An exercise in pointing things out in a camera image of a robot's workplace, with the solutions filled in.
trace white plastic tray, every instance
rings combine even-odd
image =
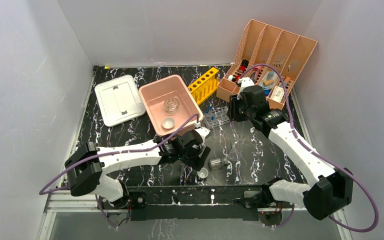
[[[145,106],[131,75],[125,75],[95,87],[103,123],[112,127],[142,116]]]

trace black marble surface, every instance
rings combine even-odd
[[[229,70],[229,65],[215,66],[219,70],[219,79]],[[131,75],[137,87],[150,82],[179,75],[188,86],[198,79],[211,66],[178,67],[142,67],[142,68],[95,68],[93,88],[85,110],[83,123],[77,140],[77,146],[94,142],[101,147],[119,147],[139,144],[151,140],[156,135],[148,115],[137,117],[114,127],[104,125],[94,88],[96,85],[112,79]],[[210,107],[226,106],[228,103],[217,98],[214,93],[199,107],[205,113]],[[294,124],[299,132],[301,126],[295,109]],[[211,131],[205,144],[211,148],[207,159],[227,156],[231,142],[242,153],[238,161],[231,161],[227,168],[210,171],[207,179],[200,180],[196,171],[184,166],[180,161],[173,164],[156,166],[137,166],[113,172],[112,178],[126,182],[128,186],[183,186],[183,185],[246,185],[263,184],[274,177],[288,181],[304,183],[301,172],[288,157],[261,132],[255,130],[249,121],[231,122]]]

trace white robotic arm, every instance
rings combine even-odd
[[[305,149],[294,136],[287,118],[280,110],[271,110],[264,90],[248,84],[245,77],[238,96],[230,96],[227,115],[231,121],[251,121],[256,130],[278,145],[302,172],[307,183],[274,179],[263,185],[263,202],[285,201],[306,207],[321,220],[351,203],[353,180]],[[313,149],[301,136],[309,149]]]
[[[107,174],[136,166],[174,163],[177,160],[199,171],[210,152],[204,144],[209,133],[209,129],[198,127],[164,144],[161,144],[161,138],[120,147],[95,147],[91,142],[85,144],[65,162],[66,168],[91,155],[108,155],[85,162],[67,173],[71,195],[95,194],[113,205],[121,203],[123,206],[129,200],[126,185]]]

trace white enclosure wall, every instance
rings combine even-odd
[[[305,36],[319,41],[295,85],[309,134],[377,200],[379,226],[353,239],[384,239],[384,1],[324,0]],[[349,225],[368,227],[373,210],[356,186],[352,201]]]
[[[304,34],[321,0],[58,0],[93,65],[223,64],[256,19]]]
[[[91,81],[55,0],[0,0],[0,240],[37,238]]]

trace sticker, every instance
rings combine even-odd
[[[270,98],[273,99],[274,101],[280,103],[282,98],[285,95],[284,89],[280,86],[275,86],[272,91],[273,91],[273,93],[271,94]]]

